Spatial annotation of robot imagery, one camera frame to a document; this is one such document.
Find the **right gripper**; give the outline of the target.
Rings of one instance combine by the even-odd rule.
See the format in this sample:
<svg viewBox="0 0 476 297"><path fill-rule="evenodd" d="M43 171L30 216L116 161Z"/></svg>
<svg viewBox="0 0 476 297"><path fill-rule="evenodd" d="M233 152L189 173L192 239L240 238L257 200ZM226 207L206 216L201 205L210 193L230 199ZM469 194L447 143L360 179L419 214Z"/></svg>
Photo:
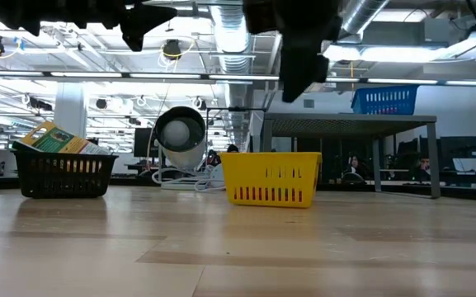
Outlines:
<svg viewBox="0 0 476 297"><path fill-rule="evenodd" d="M320 50L336 41L342 28L342 0L243 0L247 30L254 34L278 31L291 49ZM282 55L282 101L294 102L313 83L325 83L329 59L323 55Z"/></svg>

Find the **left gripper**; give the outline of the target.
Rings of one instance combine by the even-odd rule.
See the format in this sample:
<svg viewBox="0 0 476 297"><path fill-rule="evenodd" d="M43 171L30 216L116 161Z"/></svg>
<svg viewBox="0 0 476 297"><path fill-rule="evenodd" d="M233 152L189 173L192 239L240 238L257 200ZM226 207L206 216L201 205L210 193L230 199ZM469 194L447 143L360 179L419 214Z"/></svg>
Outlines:
<svg viewBox="0 0 476 297"><path fill-rule="evenodd" d="M123 41L131 51L141 52L144 36L153 28L177 16L172 7L137 5L126 9L124 0L44 0L40 21L72 22L85 29L88 23L101 23L106 29L121 25Z"/></svg>

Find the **blue plastic basket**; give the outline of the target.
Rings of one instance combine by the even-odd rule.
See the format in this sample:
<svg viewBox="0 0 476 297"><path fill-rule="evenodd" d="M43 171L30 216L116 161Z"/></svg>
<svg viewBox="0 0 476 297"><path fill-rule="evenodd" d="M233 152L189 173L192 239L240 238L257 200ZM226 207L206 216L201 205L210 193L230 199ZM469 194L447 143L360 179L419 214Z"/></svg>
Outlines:
<svg viewBox="0 0 476 297"><path fill-rule="evenodd" d="M418 85L360 88L356 90L351 109L356 114L412 116Z"/></svg>

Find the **yellow plastic basket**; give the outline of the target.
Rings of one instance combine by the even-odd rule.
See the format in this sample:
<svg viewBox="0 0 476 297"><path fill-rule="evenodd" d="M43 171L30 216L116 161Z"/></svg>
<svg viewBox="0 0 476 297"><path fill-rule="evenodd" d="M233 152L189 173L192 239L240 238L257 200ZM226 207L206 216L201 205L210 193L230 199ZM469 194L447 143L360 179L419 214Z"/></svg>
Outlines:
<svg viewBox="0 0 476 297"><path fill-rule="evenodd" d="M228 201L307 209L317 190L320 153L221 153Z"/></svg>

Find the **black plastic basket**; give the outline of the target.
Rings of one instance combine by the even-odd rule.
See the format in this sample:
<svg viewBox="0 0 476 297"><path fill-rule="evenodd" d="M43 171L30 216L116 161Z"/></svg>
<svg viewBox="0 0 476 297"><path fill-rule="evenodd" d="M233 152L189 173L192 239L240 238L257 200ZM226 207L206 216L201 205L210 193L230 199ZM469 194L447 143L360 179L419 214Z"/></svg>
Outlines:
<svg viewBox="0 0 476 297"><path fill-rule="evenodd" d="M16 151L23 196L34 199L96 198L106 194L115 155Z"/></svg>

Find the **long ceiling strip light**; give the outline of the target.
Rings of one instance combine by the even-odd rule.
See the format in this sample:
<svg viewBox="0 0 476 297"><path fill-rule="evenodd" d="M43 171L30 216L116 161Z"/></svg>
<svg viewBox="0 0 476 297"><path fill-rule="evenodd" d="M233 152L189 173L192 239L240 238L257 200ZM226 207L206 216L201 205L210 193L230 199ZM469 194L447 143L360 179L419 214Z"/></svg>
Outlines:
<svg viewBox="0 0 476 297"><path fill-rule="evenodd" d="M83 82L151 82L151 83L277 83L275 75L207 74L207 73L115 73L115 72L41 72L0 70L0 78ZM327 83L423 85L438 87L476 87L473 80L433 80L406 78L329 77Z"/></svg>

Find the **grey perforated metal shelf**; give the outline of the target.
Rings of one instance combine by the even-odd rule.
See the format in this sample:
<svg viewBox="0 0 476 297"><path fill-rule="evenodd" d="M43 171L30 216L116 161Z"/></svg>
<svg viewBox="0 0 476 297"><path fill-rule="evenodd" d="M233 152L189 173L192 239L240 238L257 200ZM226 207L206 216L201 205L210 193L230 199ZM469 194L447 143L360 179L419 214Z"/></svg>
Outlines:
<svg viewBox="0 0 476 297"><path fill-rule="evenodd" d="M431 165L431 198L441 197L439 158L436 141L437 118L433 115L363 115L266 113L262 122L260 147L271 151L273 137L336 136L368 139L372 143L374 184L381 191L380 141L418 127L427 128L428 154Z"/></svg>

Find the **bright ceiling light panel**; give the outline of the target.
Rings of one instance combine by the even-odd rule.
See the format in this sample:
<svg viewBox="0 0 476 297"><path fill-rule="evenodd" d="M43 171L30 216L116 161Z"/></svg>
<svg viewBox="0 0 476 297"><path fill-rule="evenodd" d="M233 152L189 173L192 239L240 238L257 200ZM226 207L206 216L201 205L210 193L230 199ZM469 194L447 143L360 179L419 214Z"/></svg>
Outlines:
<svg viewBox="0 0 476 297"><path fill-rule="evenodd" d="M329 45L323 55L331 61L366 61L379 63L450 63L476 61L476 32L448 47Z"/></svg>

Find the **white building column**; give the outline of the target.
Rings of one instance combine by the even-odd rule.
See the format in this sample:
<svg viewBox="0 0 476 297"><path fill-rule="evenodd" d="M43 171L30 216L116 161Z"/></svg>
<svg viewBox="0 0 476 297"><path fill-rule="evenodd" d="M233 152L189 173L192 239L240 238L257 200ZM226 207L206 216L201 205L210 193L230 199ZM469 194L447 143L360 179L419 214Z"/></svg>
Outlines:
<svg viewBox="0 0 476 297"><path fill-rule="evenodd" d="M55 96L54 123L81 138L87 133L87 105L84 86L77 82L59 82Z"/></svg>

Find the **dark computer monitor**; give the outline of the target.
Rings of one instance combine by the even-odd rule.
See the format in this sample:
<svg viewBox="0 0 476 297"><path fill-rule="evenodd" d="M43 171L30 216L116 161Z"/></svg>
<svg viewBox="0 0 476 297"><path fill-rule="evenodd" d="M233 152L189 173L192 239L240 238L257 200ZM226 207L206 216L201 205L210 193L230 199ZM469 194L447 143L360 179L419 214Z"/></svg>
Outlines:
<svg viewBox="0 0 476 297"><path fill-rule="evenodd" d="M441 152L447 158L476 158L476 136L441 137Z"/></svg>
<svg viewBox="0 0 476 297"><path fill-rule="evenodd" d="M152 128L137 128L134 131L134 156L136 158L156 158L158 147L154 144L156 135Z"/></svg>

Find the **white cylinder spot lamp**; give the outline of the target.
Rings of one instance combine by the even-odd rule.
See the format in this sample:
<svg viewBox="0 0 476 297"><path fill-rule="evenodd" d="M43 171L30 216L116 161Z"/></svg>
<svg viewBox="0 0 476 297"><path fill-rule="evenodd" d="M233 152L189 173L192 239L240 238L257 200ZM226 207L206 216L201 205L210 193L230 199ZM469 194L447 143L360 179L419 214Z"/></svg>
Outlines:
<svg viewBox="0 0 476 297"><path fill-rule="evenodd" d="M205 121L201 114L188 106L175 106L160 115L153 132L158 145L171 165L193 170L205 153Z"/></svg>

